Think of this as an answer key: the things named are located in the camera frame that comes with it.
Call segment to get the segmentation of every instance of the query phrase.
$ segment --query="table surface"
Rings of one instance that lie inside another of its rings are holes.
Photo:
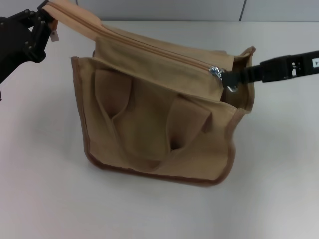
[[[254,64],[319,47],[319,23],[107,24],[230,54],[254,45]],[[41,64],[25,63],[1,84],[1,238],[318,238],[318,76],[256,83],[230,175],[202,188],[88,162],[70,57],[91,56],[94,42],[62,24],[58,34]]]

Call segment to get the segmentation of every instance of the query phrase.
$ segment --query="bag handle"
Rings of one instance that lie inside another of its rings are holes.
[[[127,108],[132,91],[132,77],[127,75],[123,77],[122,73],[112,74],[110,77],[109,74],[107,70],[96,70],[95,96],[101,110],[107,114],[104,115],[105,120],[112,125],[123,158],[132,169],[153,172],[163,167],[169,160],[173,160],[201,131],[210,130],[212,113],[184,97],[177,96],[170,108],[166,126],[171,152],[162,158],[152,160],[128,152],[114,125],[114,120]]]

